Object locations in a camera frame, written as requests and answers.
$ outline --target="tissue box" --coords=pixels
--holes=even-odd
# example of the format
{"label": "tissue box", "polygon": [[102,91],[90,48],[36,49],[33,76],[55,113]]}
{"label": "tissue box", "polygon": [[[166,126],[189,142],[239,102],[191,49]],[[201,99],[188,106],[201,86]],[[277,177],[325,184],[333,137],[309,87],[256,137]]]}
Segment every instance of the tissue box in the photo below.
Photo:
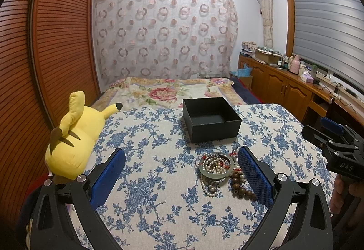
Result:
{"label": "tissue box", "polygon": [[307,75],[302,75],[301,76],[301,80],[303,80],[304,82],[310,82],[313,83],[313,78],[311,76],[307,76]]}

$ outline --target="bed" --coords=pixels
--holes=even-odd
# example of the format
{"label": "bed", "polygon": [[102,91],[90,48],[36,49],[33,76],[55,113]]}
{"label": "bed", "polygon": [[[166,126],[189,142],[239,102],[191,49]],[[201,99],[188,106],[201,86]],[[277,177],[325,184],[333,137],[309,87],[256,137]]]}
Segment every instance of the bed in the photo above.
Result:
{"label": "bed", "polygon": [[181,108],[183,99],[224,97],[231,105],[257,104],[260,101],[239,79],[147,79],[128,77],[112,84],[93,105],[103,110],[121,102],[123,110]]}
{"label": "bed", "polygon": [[[246,145],[275,172],[296,181],[319,179],[329,200],[335,175],[325,169],[320,150],[302,139],[302,125],[292,114],[276,104],[234,108],[242,118],[237,138],[200,144],[190,142],[180,108],[139,107],[107,120],[85,173],[105,162],[116,147],[125,151],[126,166],[105,205],[97,209],[123,249],[242,248],[266,207],[234,198],[229,179],[218,186],[216,197],[206,196],[195,166],[204,153],[229,153]],[[283,241],[294,209],[290,207],[272,246]],[[90,249],[73,209],[70,216],[81,244]]]}

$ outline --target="blue gripper pad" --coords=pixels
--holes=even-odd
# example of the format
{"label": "blue gripper pad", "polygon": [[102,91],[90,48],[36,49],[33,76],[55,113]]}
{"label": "blue gripper pad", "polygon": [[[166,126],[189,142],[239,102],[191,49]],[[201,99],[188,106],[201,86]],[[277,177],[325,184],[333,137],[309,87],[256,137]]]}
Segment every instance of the blue gripper pad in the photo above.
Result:
{"label": "blue gripper pad", "polygon": [[338,136],[344,135],[343,126],[340,126],[338,123],[336,123],[326,117],[321,118],[320,122],[321,122],[321,125],[325,129],[329,130],[330,132],[333,132],[334,134],[336,134]]}
{"label": "blue gripper pad", "polygon": [[97,207],[105,205],[109,194],[125,166],[125,153],[122,149],[113,156],[105,166],[100,176],[92,186],[90,203],[96,211]]}
{"label": "blue gripper pad", "polygon": [[[250,150],[246,146],[244,146],[239,149],[238,163],[246,179],[248,180],[252,190],[257,196],[258,202],[262,205],[267,206],[269,209],[273,204],[274,190],[271,182],[266,178],[263,171],[259,167],[260,162],[250,152]],[[272,171],[272,173],[269,173],[269,175],[275,176],[273,170],[270,167],[269,169],[270,171]]]}

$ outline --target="window blind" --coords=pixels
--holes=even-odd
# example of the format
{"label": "window blind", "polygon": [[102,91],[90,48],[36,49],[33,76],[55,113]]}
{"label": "window blind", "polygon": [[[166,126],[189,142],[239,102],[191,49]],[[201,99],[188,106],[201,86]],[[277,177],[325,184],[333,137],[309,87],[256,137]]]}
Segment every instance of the window blind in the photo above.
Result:
{"label": "window blind", "polygon": [[293,53],[364,89],[364,6],[360,0],[294,0]]}

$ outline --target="yellow plush toy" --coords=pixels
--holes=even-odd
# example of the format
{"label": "yellow plush toy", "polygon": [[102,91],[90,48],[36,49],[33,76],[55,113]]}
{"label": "yellow plush toy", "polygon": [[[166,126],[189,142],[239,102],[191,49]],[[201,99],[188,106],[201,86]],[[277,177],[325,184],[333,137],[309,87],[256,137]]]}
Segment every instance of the yellow plush toy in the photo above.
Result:
{"label": "yellow plush toy", "polygon": [[72,93],[69,112],[52,130],[45,152],[45,161],[52,173],[72,180],[82,174],[105,120],[122,107],[121,103],[116,103],[99,112],[85,106],[84,92]]}

